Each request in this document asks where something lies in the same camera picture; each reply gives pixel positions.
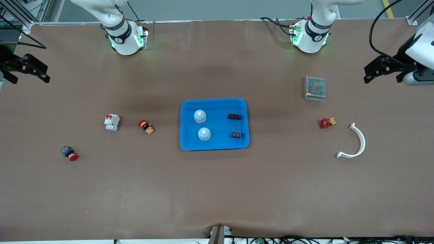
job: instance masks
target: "yellow tape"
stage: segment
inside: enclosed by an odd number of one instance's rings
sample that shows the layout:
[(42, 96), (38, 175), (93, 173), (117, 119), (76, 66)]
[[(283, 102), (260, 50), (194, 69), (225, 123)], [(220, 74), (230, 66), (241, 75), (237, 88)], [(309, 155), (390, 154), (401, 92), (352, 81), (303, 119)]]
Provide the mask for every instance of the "yellow tape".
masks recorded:
[[(389, 6), (390, 5), (389, 0), (383, 0), (383, 4), (384, 4), (384, 7)], [(387, 13), (387, 17), (394, 18), (391, 8), (389, 8), (388, 10), (386, 10), (386, 13)]]

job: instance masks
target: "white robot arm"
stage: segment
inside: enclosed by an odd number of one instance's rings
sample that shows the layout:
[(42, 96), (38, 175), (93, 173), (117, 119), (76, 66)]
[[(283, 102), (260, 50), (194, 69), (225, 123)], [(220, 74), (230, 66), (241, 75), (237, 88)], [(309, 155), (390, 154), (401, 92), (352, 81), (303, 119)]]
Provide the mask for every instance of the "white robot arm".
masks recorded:
[(132, 55), (146, 49), (148, 30), (132, 20), (126, 20), (119, 10), (127, 0), (71, 0), (97, 18), (107, 31), (113, 49), (122, 55)]
[(434, 85), (434, 15), (398, 50), (395, 56), (380, 55), (365, 66), (365, 83), (378, 76), (400, 72), (398, 83)]
[(310, 0), (312, 14), (290, 26), (291, 43), (305, 53), (316, 53), (325, 45), (329, 30), (336, 19), (333, 5), (356, 5), (364, 0)]

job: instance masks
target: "plastic tray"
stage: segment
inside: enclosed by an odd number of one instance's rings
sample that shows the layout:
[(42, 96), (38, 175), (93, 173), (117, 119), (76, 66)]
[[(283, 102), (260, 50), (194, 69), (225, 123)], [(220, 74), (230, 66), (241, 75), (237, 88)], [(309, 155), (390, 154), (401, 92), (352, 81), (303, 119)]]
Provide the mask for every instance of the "plastic tray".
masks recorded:
[[(202, 109), (207, 120), (197, 123), (194, 112)], [(228, 119), (229, 113), (241, 114), (241, 120)], [(250, 143), (247, 104), (242, 98), (187, 100), (181, 104), (180, 145), (185, 151), (205, 151), (246, 148)], [(202, 141), (199, 129), (211, 130), (211, 138)], [(233, 138), (232, 131), (242, 132), (242, 138)]]

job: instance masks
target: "gray floor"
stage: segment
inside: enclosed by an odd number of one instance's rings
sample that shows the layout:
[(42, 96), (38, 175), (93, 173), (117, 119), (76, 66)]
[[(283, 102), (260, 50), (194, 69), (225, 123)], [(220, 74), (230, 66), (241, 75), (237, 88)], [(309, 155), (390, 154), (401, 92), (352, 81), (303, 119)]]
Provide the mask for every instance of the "gray floor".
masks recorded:
[[(260, 17), (292, 19), (310, 14), (308, 0), (129, 0), (144, 20), (235, 20)], [(382, 0), (366, 0), (357, 6), (341, 6), (342, 18), (374, 18), (384, 8)], [(128, 6), (125, 16), (135, 19)], [(96, 21), (96, 18), (73, 4), (65, 3), (59, 22)]]

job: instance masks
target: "white arc bracket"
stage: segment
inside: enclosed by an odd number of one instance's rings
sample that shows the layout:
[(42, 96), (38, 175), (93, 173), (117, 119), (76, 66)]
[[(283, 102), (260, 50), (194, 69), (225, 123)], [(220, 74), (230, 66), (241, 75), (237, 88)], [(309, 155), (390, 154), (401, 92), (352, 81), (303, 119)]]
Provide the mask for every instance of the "white arc bracket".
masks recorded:
[(344, 152), (339, 152), (338, 155), (336, 156), (337, 158), (340, 158), (340, 157), (344, 157), (344, 158), (353, 158), (353, 157), (355, 157), (355, 156), (359, 156), (360, 154), (362, 154), (362, 152), (363, 152), (364, 149), (365, 149), (365, 146), (366, 146), (366, 140), (365, 140), (365, 137), (363, 136), (362, 132), (361, 132), (358, 128), (356, 128), (355, 123), (352, 123), (352, 124), (350, 125), (350, 129), (352, 129), (352, 130), (353, 130), (353, 131), (358, 135), (358, 137), (359, 137), (359, 139), (360, 139), (360, 149), (359, 149), (359, 151), (358, 151), (356, 154), (354, 154), (354, 155), (346, 154), (346, 153), (344, 153)]

